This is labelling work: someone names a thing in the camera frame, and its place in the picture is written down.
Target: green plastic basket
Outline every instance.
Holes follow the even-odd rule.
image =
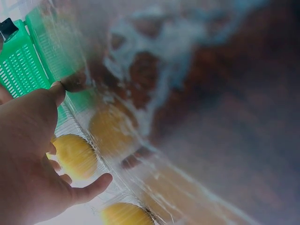
[[[17,98],[51,85],[25,24],[21,20],[14,24],[19,30],[4,43],[0,54],[0,83]],[[66,114],[61,106],[58,111],[60,125],[66,120]]]
[[[42,16],[38,7],[27,14],[25,21],[50,81],[60,80],[84,67],[81,43],[68,21],[57,18],[55,21],[52,16]],[[76,113],[93,104],[88,90],[68,92],[67,98]]]

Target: fingernail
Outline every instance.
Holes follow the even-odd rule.
[[[51,84],[51,87],[53,87],[53,86],[55,86],[55,85],[58,85],[58,84],[60,84],[60,81],[55,81],[55,82],[53,82],[53,83]]]

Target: plastic wrap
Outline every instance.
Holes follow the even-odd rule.
[[[42,0],[28,10],[45,69],[69,91],[57,137],[77,128],[97,155],[94,176],[114,176],[90,202],[95,214],[132,203],[159,224],[297,224],[292,4]]]

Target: black clip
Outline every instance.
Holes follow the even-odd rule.
[[[0,33],[2,34],[4,41],[8,40],[9,37],[19,29],[14,25],[10,18],[0,23]]]

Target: hand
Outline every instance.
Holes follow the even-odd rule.
[[[6,225],[34,224],[86,203],[112,181],[108,173],[85,188],[72,188],[45,154],[57,123],[57,106],[65,97],[60,82],[0,106],[0,215]]]

